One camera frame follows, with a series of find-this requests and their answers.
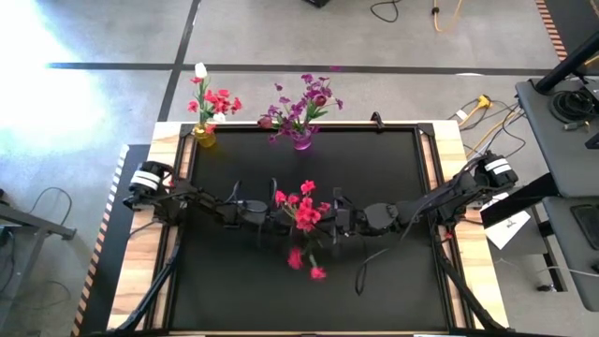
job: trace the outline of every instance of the white tulip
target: white tulip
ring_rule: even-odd
[[[204,66],[204,64],[201,62],[196,64],[196,77],[204,79],[206,76],[208,76],[208,70],[206,70],[206,66]]]
[[[215,113],[212,117],[216,123],[224,123],[226,122],[226,117],[224,113]]]

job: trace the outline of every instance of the concrete floor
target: concrete floor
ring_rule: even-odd
[[[374,1],[331,0],[316,10],[300,0],[202,0],[187,64],[423,66],[550,68],[557,56],[534,0],[465,2],[456,29],[435,34],[430,4],[404,0],[400,18],[388,24],[369,11]],[[456,0],[442,4],[448,22]],[[8,53],[0,110],[0,186],[17,208],[28,210],[41,190],[59,186],[75,203],[66,225],[78,229],[72,242],[46,241],[30,282],[34,295],[13,306],[5,332],[39,330],[42,336],[70,332],[83,278],[123,144],[148,143],[170,71],[47,69],[45,63],[172,64],[192,0],[9,0],[0,4],[0,33]],[[379,10],[389,15],[390,7]],[[22,36],[10,32],[19,30]],[[377,110],[384,119],[445,119],[481,94],[512,104],[514,85],[528,77],[419,74],[327,74],[343,112],[330,120],[364,120]],[[192,72],[182,72],[169,121],[193,121],[185,106]],[[231,120],[254,120],[277,98],[273,83],[301,89],[299,73],[212,73],[213,84],[242,98],[244,112]],[[474,145],[504,114],[464,132]],[[547,171],[525,119],[510,126],[527,146],[511,157],[523,183]],[[501,135],[492,150],[519,146]],[[38,215],[58,220],[54,209]],[[534,257],[513,261],[541,269]],[[575,336],[599,334],[598,315],[586,312],[573,286],[563,294],[537,293],[530,280],[497,266],[511,326],[528,332]],[[32,306],[71,300],[46,310]]]

